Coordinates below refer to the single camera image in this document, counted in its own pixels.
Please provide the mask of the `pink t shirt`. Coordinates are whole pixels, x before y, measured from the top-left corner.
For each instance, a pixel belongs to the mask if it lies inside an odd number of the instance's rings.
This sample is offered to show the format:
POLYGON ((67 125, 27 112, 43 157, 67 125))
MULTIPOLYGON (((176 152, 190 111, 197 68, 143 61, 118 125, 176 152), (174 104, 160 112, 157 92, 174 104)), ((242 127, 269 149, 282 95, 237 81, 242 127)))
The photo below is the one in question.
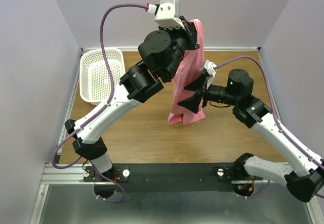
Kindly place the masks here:
POLYGON ((193 96, 193 91, 187 91, 184 88, 199 78, 201 75, 200 69, 205 63, 203 25, 199 19, 193 19, 191 21, 197 30, 197 43, 200 45, 200 48, 185 52, 184 58, 175 74, 173 79, 173 103, 168 116, 169 124, 181 122, 187 125, 205 119, 205 114, 201 107, 198 108, 197 113, 193 113, 178 105, 179 101, 193 96))

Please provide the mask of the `white perforated plastic basket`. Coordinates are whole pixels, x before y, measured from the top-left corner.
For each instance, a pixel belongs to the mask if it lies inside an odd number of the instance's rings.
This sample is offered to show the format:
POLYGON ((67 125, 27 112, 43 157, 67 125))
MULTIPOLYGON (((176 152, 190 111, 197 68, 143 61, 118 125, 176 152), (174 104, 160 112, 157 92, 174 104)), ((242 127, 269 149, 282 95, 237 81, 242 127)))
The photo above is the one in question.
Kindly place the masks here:
MULTIPOLYGON (((115 85, 125 74, 122 52, 113 47, 105 48, 107 61, 115 85)), ((86 52, 80 59, 79 93, 81 98, 92 105, 98 105, 111 93, 111 81, 103 58, 102 50, 86 52)))

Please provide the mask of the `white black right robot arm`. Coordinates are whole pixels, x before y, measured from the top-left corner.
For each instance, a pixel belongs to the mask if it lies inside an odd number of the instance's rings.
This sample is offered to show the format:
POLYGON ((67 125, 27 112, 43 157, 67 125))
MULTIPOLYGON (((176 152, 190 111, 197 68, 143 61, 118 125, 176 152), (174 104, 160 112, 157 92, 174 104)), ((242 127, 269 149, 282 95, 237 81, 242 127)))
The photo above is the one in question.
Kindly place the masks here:
POLYGON ((298 200, 309 202, 323 187, 323 158, 311 151, 278 119, 272 110, 252 94, 253 79, 242 69, 228 74, 226 86, 214 85, 214 74, 207 70, 185 87, 194 95, 178 103, 196 113, 208 101, 230 105, 236 119, 270 142, 286 159, 286 163, 263 160, 245 153, 235 165, 245 175, 257 176, 285 186, 298 200))

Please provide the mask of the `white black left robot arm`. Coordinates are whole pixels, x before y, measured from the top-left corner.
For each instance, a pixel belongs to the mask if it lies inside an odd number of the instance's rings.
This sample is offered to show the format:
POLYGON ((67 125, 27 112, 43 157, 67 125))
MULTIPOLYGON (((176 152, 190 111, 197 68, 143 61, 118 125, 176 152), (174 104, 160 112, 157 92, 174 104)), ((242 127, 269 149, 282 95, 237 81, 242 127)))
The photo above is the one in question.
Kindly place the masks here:
POLYGON ((73 135, 75 152, 89 160, 101 174, 113 168, 101 136, 128 111, 145 103, 174 78, 186 51, 199 48, 193 21, 180 17, 182 28, 159 27, 138 46, 141 61, 120 78, 108 99, 79 120, 69 119, 65 128, 73 135))

